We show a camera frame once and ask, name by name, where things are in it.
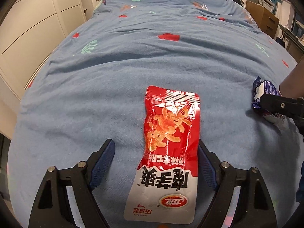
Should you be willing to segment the red white spicy snack packet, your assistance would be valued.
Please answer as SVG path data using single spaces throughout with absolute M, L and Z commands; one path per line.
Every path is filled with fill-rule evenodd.
M 124 218 L 191 224 L 198 184 L 200 97 L 151 85 L 146 90 L 145 108 L 145 151 Z

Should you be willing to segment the dark shopping bag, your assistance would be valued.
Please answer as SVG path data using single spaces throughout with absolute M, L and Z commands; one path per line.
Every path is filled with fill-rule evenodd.
M 277 36 L 276 37 L 276 42 L 278 44 L 280 44 L 283 48 L 285 48 L 285 40 L 284 40 L 284 38 L 285 38 L 284 34 L 282 34 L 281 36 Z

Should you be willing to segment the wooden drawer cabinet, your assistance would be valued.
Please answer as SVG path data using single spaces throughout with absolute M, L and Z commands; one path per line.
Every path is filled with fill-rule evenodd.
M 261 31 L 274 39 L 279 19 L 263 6 L 251 1 L 246 1 L 245 9 L 251 14 Z

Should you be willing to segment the white desk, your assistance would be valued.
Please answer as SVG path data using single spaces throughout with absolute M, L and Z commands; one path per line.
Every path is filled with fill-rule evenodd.
M 303 59 L 303 42 L 301 42 L 290 30 L 279 24 L 283 36 L 288 40 L 286 50 L 299 63 Z

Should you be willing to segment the blue patterned bed duvet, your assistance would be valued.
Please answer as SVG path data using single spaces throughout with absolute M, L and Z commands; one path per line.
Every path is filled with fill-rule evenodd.
M 257 167 L 278 226 L 297 208 L 303 137 L 252 109 L 257 77 L 278 86 L 296 66 L 231 0 L 106 0 L 50 55 L 25 92 L 8 153 L 14 213 L 27 227 L 49 166 L 69 168 L 115 142 L 94 197 L 110 227 L 157 227 L 124 218 L 144 153 L 148 86 L 200 96 L 200 137 L 221 160 Z

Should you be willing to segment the white wardrobe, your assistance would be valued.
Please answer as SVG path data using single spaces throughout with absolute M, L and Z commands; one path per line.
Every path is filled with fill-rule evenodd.
M 50 54 L 99 0 L 16 0 L 1 24 L 1 133 L 12 138 L 20 100 Z

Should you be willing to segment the blue white snack packet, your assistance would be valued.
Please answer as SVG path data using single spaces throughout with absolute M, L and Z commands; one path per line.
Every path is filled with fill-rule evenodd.
M 280 92 L 269 80 L 261 80 L 258 76 L 253 82 L 253 110 L 268 122 L 279 129 L 285 127 L 285 115 L 275 112 L 273 109 L 276 98 L 281 97 Z

